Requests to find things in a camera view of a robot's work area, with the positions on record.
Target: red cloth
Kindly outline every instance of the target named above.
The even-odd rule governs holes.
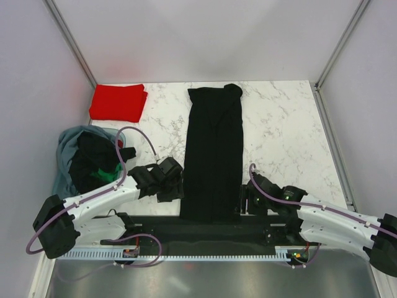
[[[93,120],[139,122],[148,93],[142,84],[134,86],[97,85],[89,108]]]

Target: white marble surface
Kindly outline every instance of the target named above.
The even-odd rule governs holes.
[[[148,99],[139,124],[98,121],[93,125],[120,129],[135,126],[151,139],[160,157],[172,155],[184,164],[191,102],[188,88],[221,88],[221,83],[145,84]],[[346,203],[307,81],[231,82],[243,89],[244,173],[254,162],[264,176],[279,186],[298,186],[313,195],[345,207]],[[154,161],[139,133],[125,130],[127,146],[137,151],[127,168]],[[179,215],[180,201],[158,204],[155,197],[124,204],[119,211],[132,215]]]

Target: gray-blue cloth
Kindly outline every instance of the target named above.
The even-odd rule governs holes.
[[[61,199],[74,197],[79,194],[73,185],[72,179],[69,175],[69,169],[72,164],[72,157],[78,150],[77,139],[82,132],[92,132],[96,135],[107,138],[112,143],[115,143],[116,141],[114,135],[107,133],[102,128],[94,125],[80,125],[67,129],[61,133],[58,139],[58,148],[56,149],[58,168],[66,180],[66,187],[63,188],[62,193],[59,194]]]

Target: gray floor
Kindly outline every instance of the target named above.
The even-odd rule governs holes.
[[[97,261],[57,261],[64,278],[101,266]],[[164,262],[150,268],[114,266],[79,282],[53,278],[54,298],[379,298],[369,265],[342,251],[320,251],[306,269],[274,263]]]

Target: cable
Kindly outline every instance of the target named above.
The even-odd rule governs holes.
[[[114,212],[114,215],[117,215],[116,209],[110,209],[109,212],[107,213],[106,217],[108,217],[109,214],[110,214],[112,211]]]
[[[120,185],[122,185],[123,182],[124,182],[124,180],[125,180],[125,178],[127,177],[127,169],[126,169],[126,167],[125,167],[125,163],[124,163],[124,161],[123,161],[123,159],[122,159],[122,157],[121,157],[120,149],[118,148],[118,144],[117,144],[117,141],[118,141],[118,139],[119,139],[119,137],[120,137],[121,132],[122,132],[123,130],[125,130],[125,129],[133,129],[133,130],[136,130],[137,132],[141,133],[142,136],[144,136],[144,138],[148,141],[148,143],[149,143],[149,145],[150,145],[150,147],[151,147],[151,149],[152,149],[152,151],[153,151],[154,156],[156,157],[156,159],[158,158],[157,153],[156,153],[156,150],[154,149],[153,144],[151,143],[150,139],[148,138],[148,136],[147,136],[143,131],[141,131],[140,129],[138,129],[138,128],[136,128],[136,127],[132,127],[132,126],[126,126],[126,127],[123,127],[122,129],[120,129],[120,130],[117,132],[117,134],[116,134],[115,147],[116,147],[116,154],[117,154],[118,160],[120,161],[120,164],[122,165],[122,168],[123,168],[123,176],[122,176],[121,180],[116,184],[117,187],[119,187]],[[102,195],[104,195],[104,194],[107,194],[108,192],[113,191],[113,190],[114,190],[114,188],[113,188],[113,186],[112,186],[112,187],[110,187],[110,188],[108,188],[108,189],[105,189],[105,190],[103,190],[103,191],[101,191],[101,192],[98,192],[97,194],[93,194],[93,195],[91,195],[91,196],[89,196],[89,197],[87,197],[87,198],[85,198],[85,199],[82,199],[81,201],[79,201],[79,204],[83,204],[83,203],[85,203],[85,202],[87,202],[87,201],[90,201],[90,200],[92,200],[92,199],[95,199],[96,197],[99,197],[99,196],[102,196]],[[28,242],[28,244],[27,244],[27,246],[26,246],[26,249],[25,249],[26,253],[27,253],[28,255],[35,255],[35,254],[37,254],[37,253],[41,253],[41,252],[44,250],[43,248],[41,248],[41,249],[39,249],[39,250],[33,250],[33,251],[30,250],[31,247],[32,247],[32,245],[33,245],[33,242],[34,242],[34,241],[38,238],[38,236],[39,236],[49,225],[51,225],[56,219],[58,219],[59,217],[61,217],[63,214],[67,213],[69,210],[71,210],[71,209],[73,209],[73,208],[77,208],[77,207],[78,207],[78,205],[77,205],[76,203],[73,203],[73,204],[71,204],[70,206],[68,206],[68,207],[66,207],[65,209],[63,209],[62,211],[59,211],[57,214],[55,214],[55,215],[54,215],[53,217],[51,217],[49,220],[47,220],[47,222],[45,222],[45,223],[37,230],[37,232],[33,235],[32,239],[29,240],[29,242]]]
[[[155,264],[155,262],[157,262],[158,259],[160,259],[161,254],[163,253],[163,246],[161,245],[160,241],[153,235],[150,234],[136,234],[136,235],[132,235],[132,236],[128,236],[125,238],[121,238],[121,239],[117,239],[117,240],[108,240],[109,242],[122,242],[128,239],[132,239],[132,238],[137,238],[137,237],[149,237],[152,238],[155,242],[157,242],[158,246],[159,246],[159,253],[157,255],[157,257],[150,261],[149,263],[146,264],[131,264],[131,265],[124,265],[124,267],[131,267],[131,268],[142,268],[142,267],[150,267],[151,265]]]
[[[150,261],[150,262],[148,262],[148,263],[145,263],[145,264],[129,264],[129,265],[123,264],[123,265],[119,265],[119,264],[117,264],[117,263],[109,263],[109,264],[105,264],[105,265],[99,266],[98,268],[92,270],[91,272],[89,272],[89,273],[87,273],[87,274],[85,274],[85,275],[83,275],[83,276],[81,276],[81,277],[79,277],[79,278],[75,278],[75,279],[66,279],[66,278],[64,278],[64,277],[60,274],[58,268],[56,268],[56,271],[55,271],[56,276],[57,276],[57,277],[60,279],[60,281],[62,281],[62,282],[73,283],[73,282],[80,281],[80,280],[82,280],[82,279],[84,279],[84,278],[87,278],[88,276],[90,276],[90,275],[92,275],[92,274],[94,274],[94,273],[96,273],[96,272],[98,272],[98,271],[100,271],[100,270],[102,270],[102,269],[105,269],[105,268],[107,268],[107,267],[113,266],[113,265],[121,266],[122,268],[124,268],[124,267],[129,267],[129,268],[150,267],[151,265],[155,264],[155,262],[157,262],[158,259],[160,259],[161,255],[162,255],[162,253],[163,253],[163,246],[161,245],[160,241],[159,241],[155,236],[150,235],[150,234],[141,233],[141,234],[136,234],[136,235],[132,235],[132,236],[129,236],[129,237],[125,237],[125,238],[121,238],[121,239],[116,239],[116,240],[109,240],[109,239],[108,239],[107,241],[109,241],[109,242],[122,242],[122,241],[129,240],[129,239],[132,239],[132,238],[137,238],[137,239],[138,239],[139,237],[148,237],[148,238],[152,238],[152,239],[153,239],[155,242],[157,242],[157,244],[159,245],[159,253],[158,253],[157,257],[156,257],[154,260],[152,260],[152,261]]]
[[[331,207],[322,206],[322,205],[315,204],[315,203],[284,201],[284,200],[276,199],[275,197],[270,196],[269,194],[267,194],[266,192],[264,192],[264,191],[259,187],[259,185],[255,182],[255,180],[254,180],[254,175],[252,174],[252,170],[255,169],[255,168],[256,168],[256,165],[255,165],[254,163],[251,163],[251,165],[249,166],[249,178],[251,179],[252,184],[255,186],[255,188],[256,188],[261,194],[263,194],[266,198],[268,198],[268,199],[270,199],[270,200],[272,200],[272,201],[281,203],[281,204],[308,206],[308,207],[315,207],[315,208],[319,208],[319,209],[328,210],[328,211],[331,211],[331,212],[333,212],[333,213],[335,213],[335,214],[339,214],[339,215],[341,215],[341,216],[347,217],[348,219],[352,219],[352,220],[354,220],[354,221],[356,221],[356,222],[358,222],[358,223],[360,223],[360,224],[367,225],[367,222],[366,222],[365,220],[355,218],[353,215],[347,214],[347,213],[345,213],[345,212],[343,212],[343,211],[336,210],[336,209],[331,208]],[[389,236],[391,236],[391,237],[397,239],[397,234],[395,234],[395,233],[393,233],[393,232],[391,232],[391,231],[388,231],[388,230],[386,230],[386,229],[384,229],[384,228],[378,227],[378,226],[376,226],[376,225],[374,225],[374,224],[372,224],[372,223],[369,224],[369,227],[374,228],[375,230],[378,230],[379,232],[385,233],[385,234],[387,234],[387,235],[389,235]]]
[[[284,267],[289,267],[289,268],[292,268],[292,269],[296,269],[296,268],[298,268],[298,269],[299,269],[299,268],[306,268],[309,264],[311,264],[312,262],[314,262],[315,259],[317,258],[317,256],[318,256],[318,251],[320,250],[320,246],[321,246],[321,244],[318,244],[318,245],[317,245],[317,248],[316,248],[316,251],[314,252],[313,257],[312,257],[310,260],[308,260],[307,263],[305,263],[305,264],[302,264],[302,265],[289,265],[289,264],[284,264],[284,263],[276,263],[276,264],[281,265],[281,266],[284,266]]]
[[[307,264],[307,262],[310,260],[310,250],[307,251],[308,257],[307,257],[307,261],[303,262],[301,260],[299,260],[299,258],[297,258],[296,256],[294,256],[295,261],[301,263],[301,264]]]
[[[306,253],[307,251],[309,251],[309,248],[310,248],[310,242],[306,242],[306,248],[303,253]]]

